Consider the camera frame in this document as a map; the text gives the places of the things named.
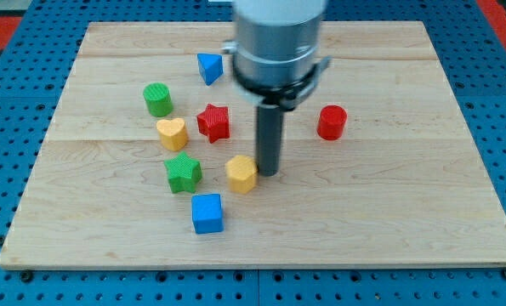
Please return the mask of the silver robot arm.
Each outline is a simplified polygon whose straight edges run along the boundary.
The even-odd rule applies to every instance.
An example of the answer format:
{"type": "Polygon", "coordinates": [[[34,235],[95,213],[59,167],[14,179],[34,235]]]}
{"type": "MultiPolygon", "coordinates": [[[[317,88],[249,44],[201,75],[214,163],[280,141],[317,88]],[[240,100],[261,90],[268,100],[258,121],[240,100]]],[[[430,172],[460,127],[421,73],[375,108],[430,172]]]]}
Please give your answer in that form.
{"type": "Polygon", "coordinates": [[[235,37],[224,43],[236,82],[263,108],[293,111],[316,89],[329,56],[316,61],[326,0],[235,0],[235,37]]]}

